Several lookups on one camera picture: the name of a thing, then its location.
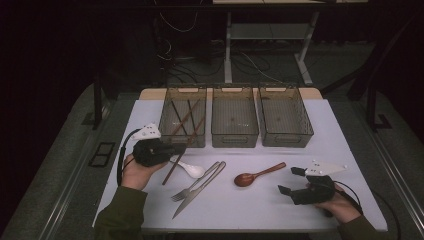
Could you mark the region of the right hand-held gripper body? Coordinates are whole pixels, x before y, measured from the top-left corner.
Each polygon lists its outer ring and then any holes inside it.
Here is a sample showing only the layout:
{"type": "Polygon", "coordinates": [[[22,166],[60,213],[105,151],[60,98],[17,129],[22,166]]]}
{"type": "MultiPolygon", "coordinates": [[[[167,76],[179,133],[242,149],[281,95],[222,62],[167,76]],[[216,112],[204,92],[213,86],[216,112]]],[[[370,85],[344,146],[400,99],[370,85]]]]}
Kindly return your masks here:
{"type": "Polygon", "coordinates": [[[308,186],[305,189],[292,190],[290,195],[295,205],[308,205],[322,203],[330,200],[336,190],[330,174],[345,171],[344,165],[319,162],[313,160],[305,169],[305,177],[308,186]]]}

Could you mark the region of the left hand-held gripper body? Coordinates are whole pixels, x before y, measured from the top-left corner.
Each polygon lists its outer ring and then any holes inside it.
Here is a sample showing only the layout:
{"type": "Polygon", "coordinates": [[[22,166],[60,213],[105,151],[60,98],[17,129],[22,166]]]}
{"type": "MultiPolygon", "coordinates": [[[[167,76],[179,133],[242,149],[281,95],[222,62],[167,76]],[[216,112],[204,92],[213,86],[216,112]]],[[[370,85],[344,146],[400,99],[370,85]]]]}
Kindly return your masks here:
{"type": "Polygon", "coordinates": [[[135,141],[132,157],[138,164],[151,167],[169,160],[170,145],[161,141],[161,133],[155,123],[138,129],[130,139],[135,141]]]}

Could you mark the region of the brown wooden chopstick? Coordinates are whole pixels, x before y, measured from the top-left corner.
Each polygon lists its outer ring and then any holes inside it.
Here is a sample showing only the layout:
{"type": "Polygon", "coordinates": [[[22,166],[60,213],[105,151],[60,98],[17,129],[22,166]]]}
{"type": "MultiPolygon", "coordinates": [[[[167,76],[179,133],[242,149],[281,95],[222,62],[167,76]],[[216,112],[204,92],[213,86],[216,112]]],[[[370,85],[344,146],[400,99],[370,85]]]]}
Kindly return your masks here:
{"type": "MultiPolygon", "coordinates": [[[[193,139],[197,136],[197,132],[198,130],[201,128],[201,126],[203,125],[204,121],[205,121],[206,116],[203,116],[200,120],[200,122],[196,125],[194,132],[190,135],[187,143],[186,143],[186,149],[191,145],[193,139]]],[[[177,159],[175,160],[175,162],[173,163],[171,169],[169,170],[168,174],[166,175],[165,179],[162,182],[162,185],[166,185],[166,183],[168,182],[169,178],[171,177],[171,175],[173,174],[175,168],[178,166],[179,161],[181,160],[182,156],[184,155],[184,153],[181,153],[178,155],[177,159]]]]}
{"type": "MultiPolygon", "coordinates": [[[[195,103],[195,107],[194,107],[194,110],[193,110],[193,114],[195,115],[195,110],[196,110],[197,106],[200,104],[200,100],[199,100],[199,99],[196,99],[196,100],[191,100],[191,101],[192,101],[192,103],[193,103],[193,104],[195,103]]],[[[173,124],[172,124],[172,128],[171,128],[171,135],[172,135],[172,136],[174,136],[174,135],[172,134],[172,131],[173,131],[174,127],[175,127],[175,123],[176,123],[176,122],[177,122],[177,118],[176,118],[176,120],[175,120],[175,121],[173,122],[173,124]]],[[[186,136],[188,136],[189,134],[192,134],[192,133],[193,133],[192,123],[191,123],[191,120],[190,120],[189,107],[188,107],[188,113],[186,114],[185,128],[186,128],[186,130],[187,130],[187,134],[186,134],[186,136]]]]}

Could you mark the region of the smoky transparent plastic bin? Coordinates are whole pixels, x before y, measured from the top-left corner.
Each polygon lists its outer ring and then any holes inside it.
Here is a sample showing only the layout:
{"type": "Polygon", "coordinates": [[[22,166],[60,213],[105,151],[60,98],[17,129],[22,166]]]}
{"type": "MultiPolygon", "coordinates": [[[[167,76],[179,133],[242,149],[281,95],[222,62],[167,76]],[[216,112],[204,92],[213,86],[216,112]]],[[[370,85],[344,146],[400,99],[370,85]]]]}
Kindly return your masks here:
{"type": "Polygon", "coordinates": [[[213,89],[212,146],[215,148],[254,148],[259,127],[251,87],[213,89]]]}
{"type": "Polygon", "coordinates": [[[314,130],[298,88],[262,85],[257,105],[263,146],[307,146],[314,130]]]}
{"type": "Polygon", "coordinates": [[[203,87],[168,88],[159,122],[161,140],[203,148],[205,143],[207,89],[203,87]]]}

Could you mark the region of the white ceramic spoon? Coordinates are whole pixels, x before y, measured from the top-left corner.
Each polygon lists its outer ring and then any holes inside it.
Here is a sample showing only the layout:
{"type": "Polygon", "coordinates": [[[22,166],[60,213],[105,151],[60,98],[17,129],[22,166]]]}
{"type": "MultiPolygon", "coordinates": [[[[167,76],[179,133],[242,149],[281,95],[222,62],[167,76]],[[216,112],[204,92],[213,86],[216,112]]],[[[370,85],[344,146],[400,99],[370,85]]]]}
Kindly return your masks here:
{"type": "Polygon", "coordinates": [[[200,177],[202,177],[206,170],[201,167],[201,166],[197,166],[197,165],[190,165],[188,163],[183,162],[182,160],[180,160],[178,162],[178,165],[184,169],[186,171],[186,173],[194,179],[199,179],[200,177]]]}

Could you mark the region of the metal fork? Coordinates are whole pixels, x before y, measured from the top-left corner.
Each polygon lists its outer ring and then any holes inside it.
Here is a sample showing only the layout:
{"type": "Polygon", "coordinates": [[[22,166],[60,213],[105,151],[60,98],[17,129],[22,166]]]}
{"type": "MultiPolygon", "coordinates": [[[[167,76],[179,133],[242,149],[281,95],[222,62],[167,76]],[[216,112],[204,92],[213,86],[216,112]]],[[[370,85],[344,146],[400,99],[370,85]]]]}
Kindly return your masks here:
{"type": "Polygon", "coordinates": [[[180,191],[179,193],[172,196],[171,200],[174,201],[174,202],[177,202],[177,201],[180,201],[180,200],[183,200],[184,198],[186,198],[188,196],[188,194],[190,193],[190,191],[193,189],[193,187],[196,186],[206,176],[208,176],[213,170],[215,170],[218,167],[218,165],[219,165],[219,162],[215,162],[209,169],[206,170],[205,174],[202,177],[200,177],[199,179],[194,181],[188,188],[185,188],[182,191],[180,191]]]}

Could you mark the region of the red-brown wooden spoon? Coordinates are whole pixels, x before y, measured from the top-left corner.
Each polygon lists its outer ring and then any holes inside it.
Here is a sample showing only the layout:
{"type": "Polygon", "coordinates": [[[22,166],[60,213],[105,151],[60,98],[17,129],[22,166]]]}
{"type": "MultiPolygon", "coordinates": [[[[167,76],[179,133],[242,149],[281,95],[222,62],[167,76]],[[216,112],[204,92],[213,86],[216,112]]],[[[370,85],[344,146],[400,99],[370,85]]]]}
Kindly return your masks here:
{"type": "Polygon", "coordinates": [[[255,181],[257,177],[264,174],[272,173],[274,171],[283,169],[285,167],[286,167],[286,163],[281,162],[275,166],[272,166],[268,169],[262,170],[257,173],[242,173],[235,177],[234,184],[238,187],[248,187],[255,181]]]}

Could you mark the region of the metal knife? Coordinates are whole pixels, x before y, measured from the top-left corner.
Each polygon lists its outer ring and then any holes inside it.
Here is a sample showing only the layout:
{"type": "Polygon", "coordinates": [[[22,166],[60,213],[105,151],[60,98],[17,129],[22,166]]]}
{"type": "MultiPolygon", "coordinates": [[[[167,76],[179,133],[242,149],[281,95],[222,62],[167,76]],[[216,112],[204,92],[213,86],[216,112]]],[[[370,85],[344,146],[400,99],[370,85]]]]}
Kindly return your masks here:
{"type": "Polygon", "coordinates": [[[196,189],[193,189],[190,191],[188,196],[184,198],[182,203],[179,205],[177,210],[175,211],[173,218],[176,218],[226,167],[226,163],[224,161],[219,162],[218,167],[213,170],[207,179],[196,189]]]}

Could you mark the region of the person's left hand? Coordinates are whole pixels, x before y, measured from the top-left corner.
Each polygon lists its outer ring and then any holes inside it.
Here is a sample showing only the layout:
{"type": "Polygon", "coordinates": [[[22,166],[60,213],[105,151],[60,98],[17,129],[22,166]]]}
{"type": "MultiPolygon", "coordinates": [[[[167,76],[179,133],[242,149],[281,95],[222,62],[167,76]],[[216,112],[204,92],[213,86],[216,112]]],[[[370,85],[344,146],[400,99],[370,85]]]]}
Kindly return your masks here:
{"type": "Polygon", "coordinates": [[[124,165],[125,167],[122,171],[121,185],[135,190],[143,190],[147,186],[151,176],[165,167],[167,163],[145,167],[138,164],[133,155],[130,154],[126,157],[124,165]]]}

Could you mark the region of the person's right hand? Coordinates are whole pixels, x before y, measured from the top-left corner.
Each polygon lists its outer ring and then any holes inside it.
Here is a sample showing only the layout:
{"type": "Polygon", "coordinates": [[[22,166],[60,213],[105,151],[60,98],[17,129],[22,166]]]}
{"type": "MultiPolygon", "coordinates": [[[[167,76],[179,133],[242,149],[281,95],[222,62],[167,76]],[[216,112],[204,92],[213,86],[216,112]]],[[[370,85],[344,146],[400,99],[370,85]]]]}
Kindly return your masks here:
{"type": "Polygon", "coordinates": [[[343,192],[343,189],[338,185],[335,185],[335,189],[336,193],[331,200],[316,203],[315,207],[329,211],[341,224],[348,223],[360,217],[361,213],[340,194],[340,192],[343,192]]]}

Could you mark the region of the white table cover sheet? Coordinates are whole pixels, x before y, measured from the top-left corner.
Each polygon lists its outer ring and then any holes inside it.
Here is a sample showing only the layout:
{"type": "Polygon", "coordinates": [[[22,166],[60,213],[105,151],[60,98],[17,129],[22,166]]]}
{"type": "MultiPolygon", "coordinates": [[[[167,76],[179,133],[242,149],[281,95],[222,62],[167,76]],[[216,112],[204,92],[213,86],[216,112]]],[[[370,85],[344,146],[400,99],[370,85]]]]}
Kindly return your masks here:
{"type": "Polygon", "coordinates": [[[307,168],[313,160],[347,167],[333,174],[353,190],[372,225],[384,231],[386,220],[372,195],[346,142],[333,111],[326,100],[304,103],[314,135],[305,148],[190,148],[183,161],[209,168],[224,161],[223,171],[176,217],[178,203],[172,195],[194,180],[184,170],[175,168],[166,185],[163,180],[172,166],[166,166],[150,179],[144,207],[142,229],[162,232],[324,232],[336,229],[337,222],[312,205],[295,205],[280,193],[278,186],[292,190],[305,188],[307,181],[292,174],[292,167],[307,168]],[[242,173],[257,173],[281,162],[286,167],[255,179],[248,187],[234,184],[242,173]]]}

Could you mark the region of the black metal stand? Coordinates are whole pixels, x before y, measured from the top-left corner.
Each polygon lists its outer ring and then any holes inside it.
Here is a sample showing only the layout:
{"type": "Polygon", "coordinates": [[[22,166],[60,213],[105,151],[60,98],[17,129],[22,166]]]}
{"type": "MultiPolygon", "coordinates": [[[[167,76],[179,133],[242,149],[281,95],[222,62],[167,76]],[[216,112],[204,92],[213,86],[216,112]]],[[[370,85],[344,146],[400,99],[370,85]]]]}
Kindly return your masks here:
{"type": "Polygon", "coordinates": [[[96,130],[102,121],[102,89],[101,81],[98,74],[94,76],[93,80],[94,91],[94,123],[93,129],[96,130]]]}
{"type": "Polygon", "coordinates": [[[366,122],[373,132],[379,129],[391,129],[392,126],[384,114],[376,113],[377,87],[371,84],[367,90],[366,122]]]}

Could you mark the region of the metal floor rail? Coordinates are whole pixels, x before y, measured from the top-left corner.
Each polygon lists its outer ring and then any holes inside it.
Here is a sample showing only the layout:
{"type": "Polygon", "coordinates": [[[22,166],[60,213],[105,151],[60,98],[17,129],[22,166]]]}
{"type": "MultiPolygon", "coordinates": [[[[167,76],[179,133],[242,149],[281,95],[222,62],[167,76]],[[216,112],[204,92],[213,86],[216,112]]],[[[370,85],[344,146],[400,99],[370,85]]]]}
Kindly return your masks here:
{"type": "Polygon", "coordinates": [[[95,133],[90,133],[83,146],[76,163],[71,171],[70,177],[53,205],[53,209],[41,231],[38,240],[54,240],[57,230],[65,216],[71,199],[77,189],[83,170],[86,168],[88,156],[97,139],[95,133]]]}
{"type": "Polygon", "coordinates": [[[424,239],[424,146],[395,128],[366,127],[385,173],[424,239]]]}

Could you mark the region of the white metal desk frame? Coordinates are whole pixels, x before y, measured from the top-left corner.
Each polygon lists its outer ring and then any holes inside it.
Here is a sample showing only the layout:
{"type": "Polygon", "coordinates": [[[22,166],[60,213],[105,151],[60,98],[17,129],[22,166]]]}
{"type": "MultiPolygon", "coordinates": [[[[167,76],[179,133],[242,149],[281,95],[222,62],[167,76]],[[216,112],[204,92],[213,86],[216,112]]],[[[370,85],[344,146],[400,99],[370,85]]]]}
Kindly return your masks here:
{"type": "Polygon", "coordinates": [[[224,76],[225,82],[233,81],[231,42],[233,40],[302,40],[302,48],[294,54],[299,73],[303,83],[312,86],[313,81],[305,64],[305,57],[311,43],[321,10],[313,10],[310,20],[304,23],[234,23],[232,11],[235,7],[252,7],[265,10],[270,8],[276,10],[278,7],[288,8],[299,5],[302,9],[307,7],[352,7],[368,3],[368,0],[212,0],[214,7],[231,7],[226,10],[226,36],[225,36],[225,58],[224,76]]]}

